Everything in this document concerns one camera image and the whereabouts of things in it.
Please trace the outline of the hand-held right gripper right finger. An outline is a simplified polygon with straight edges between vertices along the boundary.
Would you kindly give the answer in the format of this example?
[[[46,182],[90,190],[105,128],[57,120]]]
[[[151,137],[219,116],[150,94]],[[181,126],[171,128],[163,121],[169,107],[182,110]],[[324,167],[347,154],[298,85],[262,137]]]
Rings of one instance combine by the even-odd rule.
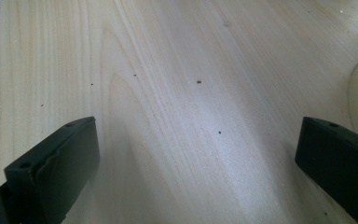
[[[358,222],[358,134],[305,117],[296,148],[298,167]]]

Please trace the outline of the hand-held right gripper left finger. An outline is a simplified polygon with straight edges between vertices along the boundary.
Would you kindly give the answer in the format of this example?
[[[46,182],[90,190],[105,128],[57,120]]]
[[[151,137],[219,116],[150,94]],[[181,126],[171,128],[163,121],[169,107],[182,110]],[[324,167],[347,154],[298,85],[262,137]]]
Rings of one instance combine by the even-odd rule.
[[[95,118],[63,125],[5,169],[20,224],[61,224],[99,165]]]

